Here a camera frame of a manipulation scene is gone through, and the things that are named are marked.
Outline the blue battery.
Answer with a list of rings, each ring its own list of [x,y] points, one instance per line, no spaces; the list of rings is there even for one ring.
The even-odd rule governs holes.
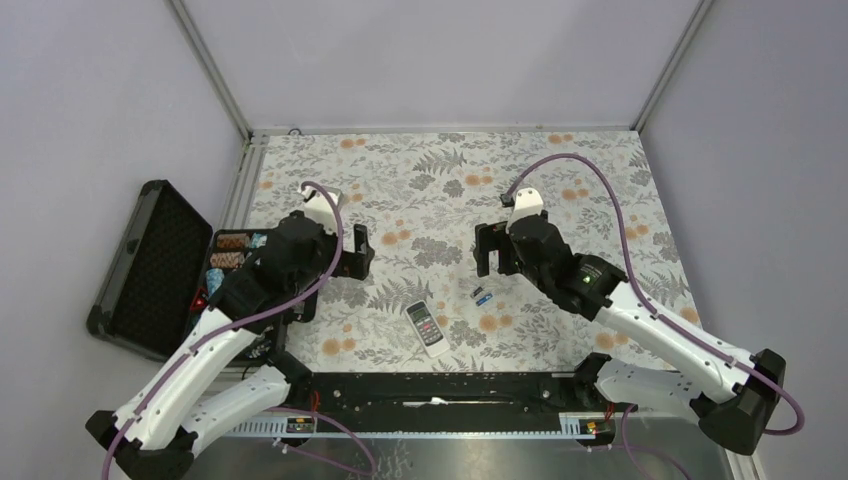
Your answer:
[[[486,302],[488,302],[492,297],[493,297],[493,295],[491,293],[486,293],[486,294],[482,295],[480,298],[478,298],[475,301],[475,304],[477,306],[481,306],[481,305],[485,304]]]

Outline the white remote control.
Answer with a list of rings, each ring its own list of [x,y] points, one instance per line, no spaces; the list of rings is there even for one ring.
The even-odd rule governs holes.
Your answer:
[[[446,335],[426,302],[412,303],[404,309],[404,313],[428,357],[436,358],[451,350]]]

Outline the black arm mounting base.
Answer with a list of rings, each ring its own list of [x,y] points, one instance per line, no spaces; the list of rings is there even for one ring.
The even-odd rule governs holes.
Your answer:
[[[534,433],[562,414],[604,420],[626,406],[570,373],[316,373],[283,402],[355,433]]]

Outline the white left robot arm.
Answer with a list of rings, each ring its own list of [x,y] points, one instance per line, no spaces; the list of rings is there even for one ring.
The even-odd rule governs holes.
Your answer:
[[[254,374],[209,400],[202,394],[284,312],[332,277],[364,280],[375,252],[366,226],[343,247],[337,216],[296,210],[265,231],[266,242],[226,274],[208,307],[156,375],[115,411],[86,423],[105,449],[100,476],[118,466],[131,479],[181,479],[212,442],[255,414],[309,401],[312,372],[293,356],[270,357]]]

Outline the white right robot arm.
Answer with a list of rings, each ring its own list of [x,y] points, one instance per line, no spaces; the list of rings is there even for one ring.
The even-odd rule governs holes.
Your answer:
[[[777,352],[752,353],[651,305],[615,265],[576,254],[543,214],[514,223],[479,224],[473,255],[477,273],[520,274],[560,309],[611,328],[672,365],[638,367],[593,353],[578,364],[573,396],[597,412],[610,401],[671,413],[695,423],[709,439],[752,455],[779,403],[786,361]]]

